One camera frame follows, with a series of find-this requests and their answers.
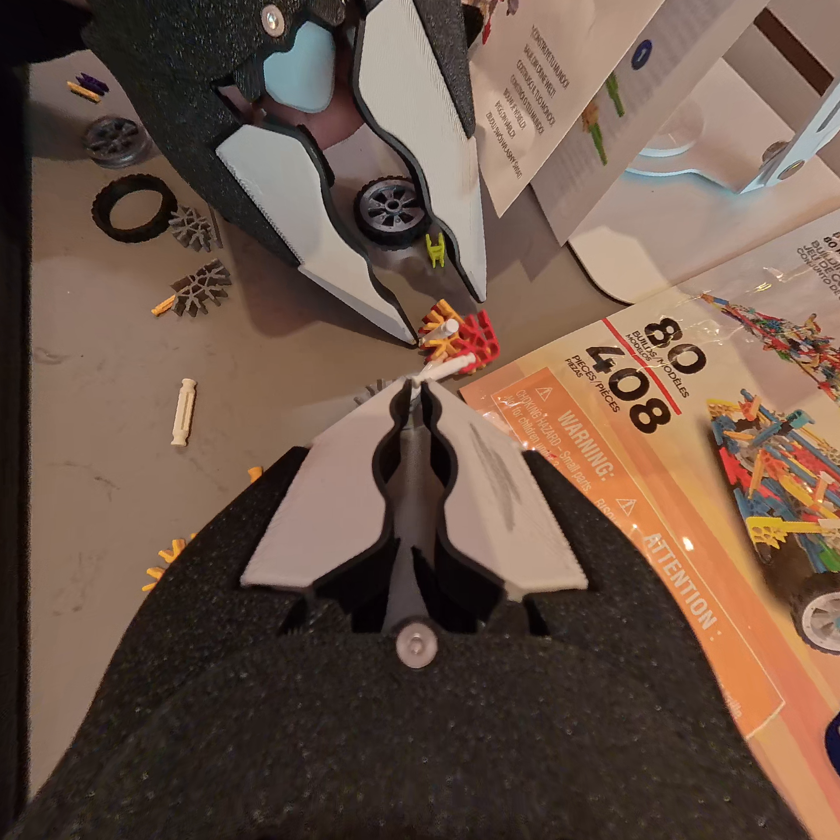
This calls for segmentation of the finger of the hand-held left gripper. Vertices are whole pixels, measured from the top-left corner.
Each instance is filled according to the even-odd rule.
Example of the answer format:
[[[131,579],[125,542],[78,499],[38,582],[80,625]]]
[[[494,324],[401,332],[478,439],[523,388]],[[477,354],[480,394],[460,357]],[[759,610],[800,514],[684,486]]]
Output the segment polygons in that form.
[[[407,165],[471,296],[486,300],[477,142],[468,136],[414,2],[366,2],[353,42],[355,100]]]
[[[298,270],[378,329],[414,347],[401,306],[338,213],[329,168],[301,128],[241,125],[216,156],[298,259]]]

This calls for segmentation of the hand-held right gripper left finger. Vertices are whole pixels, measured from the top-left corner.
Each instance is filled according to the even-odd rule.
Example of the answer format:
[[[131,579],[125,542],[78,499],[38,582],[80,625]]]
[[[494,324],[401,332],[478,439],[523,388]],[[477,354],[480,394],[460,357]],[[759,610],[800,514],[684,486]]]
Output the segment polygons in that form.
[[[401,462],[412,386],[393,381],[321,432],[250,557],[242,587],[307,590],[392,534],[386,485]]]

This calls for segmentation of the grey snowflake connector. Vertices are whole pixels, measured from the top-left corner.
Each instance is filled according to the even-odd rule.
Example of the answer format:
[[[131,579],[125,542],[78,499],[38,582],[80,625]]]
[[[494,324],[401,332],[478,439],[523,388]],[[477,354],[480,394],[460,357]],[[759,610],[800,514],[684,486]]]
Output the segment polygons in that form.
[[[216,230],[210,218],[200,215],[196,208],[182,204],[168,219],[168,230],[173,238],[185,249],[210,253],[216,245]]]
[[[380,392],[387,389],[393,381],[395,380],[378,378],[373,383],[366,384],[359,394],[353,395],[353,403],[356,406],[364,405],[370,398],[376,397]],[[407,409],[407,420],[403,431],[404,432],[415,431],[423,426],[424,423],[423,423],[423,409],[421,409],[421,391],[418,386],[417,388],[412,386],[409,409]]]

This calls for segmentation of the red and yellow connector cluster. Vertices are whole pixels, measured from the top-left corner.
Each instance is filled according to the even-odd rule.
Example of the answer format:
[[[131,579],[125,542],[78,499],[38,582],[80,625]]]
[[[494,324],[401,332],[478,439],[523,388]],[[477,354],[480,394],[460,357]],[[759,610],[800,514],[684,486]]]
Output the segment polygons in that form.
[[[438,300],[432,306],[418,329],[418,347],[426,364],[444,363],[461,352],[458,335],[463,324],[463,317],[446,300]]]

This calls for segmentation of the person's left forearm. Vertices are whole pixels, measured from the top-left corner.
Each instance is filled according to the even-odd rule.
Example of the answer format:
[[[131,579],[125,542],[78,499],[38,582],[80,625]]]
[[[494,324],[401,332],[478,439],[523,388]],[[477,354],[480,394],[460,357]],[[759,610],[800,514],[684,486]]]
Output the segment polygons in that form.
[[[85,49],[86,2],[1,2],[1,66],[15,68]]]

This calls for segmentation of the person's left hand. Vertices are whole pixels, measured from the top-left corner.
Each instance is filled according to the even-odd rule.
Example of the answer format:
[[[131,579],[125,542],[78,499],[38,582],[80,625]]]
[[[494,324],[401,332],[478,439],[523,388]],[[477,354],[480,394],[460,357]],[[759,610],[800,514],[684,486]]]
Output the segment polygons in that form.
[[[330,105],[319,113],[307,113],[302,120],[307,131],[319,150],[327,148],[349,139],[359,127],[366,124],[363,114],[355,107],[353,100],[333,99]]]

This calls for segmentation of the grey toy wheel hub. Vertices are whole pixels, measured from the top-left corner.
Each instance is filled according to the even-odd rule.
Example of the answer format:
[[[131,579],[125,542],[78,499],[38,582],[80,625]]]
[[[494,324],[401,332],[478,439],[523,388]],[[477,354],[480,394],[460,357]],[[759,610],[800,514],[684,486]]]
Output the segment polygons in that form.
[[[136,120],[105,116],[86,127],[82,147],[97,165],[122,170],[146,157],[151,137]]]

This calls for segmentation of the grey toy wheel with tyre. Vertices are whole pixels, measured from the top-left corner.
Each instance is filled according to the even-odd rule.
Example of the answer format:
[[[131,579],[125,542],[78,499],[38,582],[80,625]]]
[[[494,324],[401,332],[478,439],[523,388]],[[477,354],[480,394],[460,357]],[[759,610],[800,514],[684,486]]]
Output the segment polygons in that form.
[[[352,208],[363,236],[384,250],[410,247],[431,225],[421,196],[406,176],[383,176],[364,184]]]

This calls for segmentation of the colourful construction toy bag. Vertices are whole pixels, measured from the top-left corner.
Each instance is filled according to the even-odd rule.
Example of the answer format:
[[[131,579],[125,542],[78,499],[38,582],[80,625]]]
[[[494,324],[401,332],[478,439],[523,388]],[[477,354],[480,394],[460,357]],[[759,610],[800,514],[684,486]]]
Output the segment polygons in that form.
[[[838,212],[460,392],[647,556],[772,781],[838,838]]]

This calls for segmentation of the grey connector with yellow rod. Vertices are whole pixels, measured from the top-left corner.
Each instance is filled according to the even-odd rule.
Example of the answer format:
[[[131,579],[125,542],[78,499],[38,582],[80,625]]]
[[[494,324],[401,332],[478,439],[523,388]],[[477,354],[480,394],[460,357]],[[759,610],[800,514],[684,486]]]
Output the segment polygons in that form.
[[[213,259],[173,284],[171,310],[179,317],[187,313],[191,318],[207,313],[208,304],[219,307],[222,300],[227,300],[228,286],[231,286],[230,272],[221,259]]]

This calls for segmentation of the black rubber tyre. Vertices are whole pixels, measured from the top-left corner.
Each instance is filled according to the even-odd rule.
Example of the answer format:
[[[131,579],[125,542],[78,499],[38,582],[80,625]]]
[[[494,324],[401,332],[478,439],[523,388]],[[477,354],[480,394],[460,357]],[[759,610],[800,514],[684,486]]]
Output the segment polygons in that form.
[[[137,227],[120,229],[112,225],[111,212],[116,204],[128,195],[140,191],[157,193],[160,198],[157,213],[148,222]],[[99,230],[111,239],[122,244],[142,244],[170,230],[170,219],[177,212],[177,207],[174,193],[160,178],[148,173],[132,173],[112,181],[95,195],[91,205],[91,218]]]

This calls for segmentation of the yellow half-round connector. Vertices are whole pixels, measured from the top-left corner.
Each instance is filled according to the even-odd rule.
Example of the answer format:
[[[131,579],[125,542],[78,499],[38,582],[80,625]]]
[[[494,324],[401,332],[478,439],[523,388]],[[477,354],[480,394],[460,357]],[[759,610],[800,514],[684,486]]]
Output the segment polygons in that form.
[[[187,545],[196,537],[196,533],[191,533],[187,539],[177,537],[173,539],[168,548],[157,551],[159,562],[145,570],[146,581],[142,585],[143,593],[149,593],[156,588],[165,571],[171,564],[183,553]]]

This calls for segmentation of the short white toy rod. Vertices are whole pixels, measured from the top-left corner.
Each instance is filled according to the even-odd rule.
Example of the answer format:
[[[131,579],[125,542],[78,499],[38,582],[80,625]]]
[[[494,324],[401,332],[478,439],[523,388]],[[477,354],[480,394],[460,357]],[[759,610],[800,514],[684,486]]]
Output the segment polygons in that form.
[[[187,446],[191,422],[194,412],[196,381],[191,378],[182,378],[180,389],[177,392],[176,412],[173,418],[173,437],[171,446]]]

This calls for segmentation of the booklet with green figure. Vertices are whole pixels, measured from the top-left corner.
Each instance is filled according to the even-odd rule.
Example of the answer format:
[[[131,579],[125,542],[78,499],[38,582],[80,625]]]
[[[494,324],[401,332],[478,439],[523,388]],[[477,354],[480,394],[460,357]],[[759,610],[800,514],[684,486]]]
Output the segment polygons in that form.
[[[713,63],[767,2],[664,2],[614,66],[622,116],[602,85],[596,110],[600,147],[583,113],[532,176],[531,187],[563,245]]]

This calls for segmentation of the dark dotted surface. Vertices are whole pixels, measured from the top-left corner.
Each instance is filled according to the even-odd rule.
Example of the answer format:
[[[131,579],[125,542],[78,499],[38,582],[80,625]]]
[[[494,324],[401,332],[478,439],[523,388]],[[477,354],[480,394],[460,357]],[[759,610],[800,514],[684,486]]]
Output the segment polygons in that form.
[[[1,66],[1,834],[27,795],[31,156],[27,69]]]

